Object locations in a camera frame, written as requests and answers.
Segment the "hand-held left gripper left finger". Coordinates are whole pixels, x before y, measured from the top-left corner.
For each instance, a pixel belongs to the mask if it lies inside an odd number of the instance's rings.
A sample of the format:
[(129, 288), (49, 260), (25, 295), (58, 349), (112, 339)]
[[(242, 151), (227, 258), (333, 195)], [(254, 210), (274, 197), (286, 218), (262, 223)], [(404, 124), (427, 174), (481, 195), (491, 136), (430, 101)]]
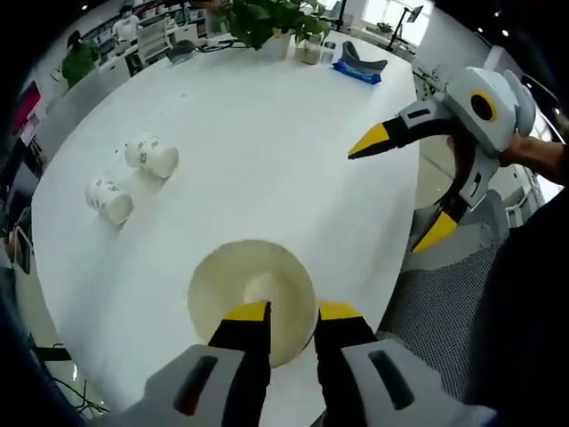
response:
[(239, 305), (207, 344), (151, 375), (141, 400), (97, 426), (257, 426), (270, 381), (271, 302)]

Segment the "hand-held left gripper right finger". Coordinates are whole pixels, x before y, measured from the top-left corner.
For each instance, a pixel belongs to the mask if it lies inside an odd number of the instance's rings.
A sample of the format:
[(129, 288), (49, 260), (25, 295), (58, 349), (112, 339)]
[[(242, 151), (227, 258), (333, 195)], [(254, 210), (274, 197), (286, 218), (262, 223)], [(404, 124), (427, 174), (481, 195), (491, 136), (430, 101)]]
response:
[(378, 340), (346, 302), (322, 300), (314, 333), (324, 426), (489, 426), (496, 413), (464, 404), (440, 374), (393, 340)]

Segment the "person's right hand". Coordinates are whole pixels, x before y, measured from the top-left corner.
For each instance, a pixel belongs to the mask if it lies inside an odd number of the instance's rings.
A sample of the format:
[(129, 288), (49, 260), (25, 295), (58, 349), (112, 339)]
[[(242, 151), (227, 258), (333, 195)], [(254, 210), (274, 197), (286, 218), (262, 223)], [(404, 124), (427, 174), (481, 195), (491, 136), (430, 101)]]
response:
[(555, 175), (563, 159), (564, 145), (514, 133), (500, 153), (501, 166), (521, 165), (543, 176)]

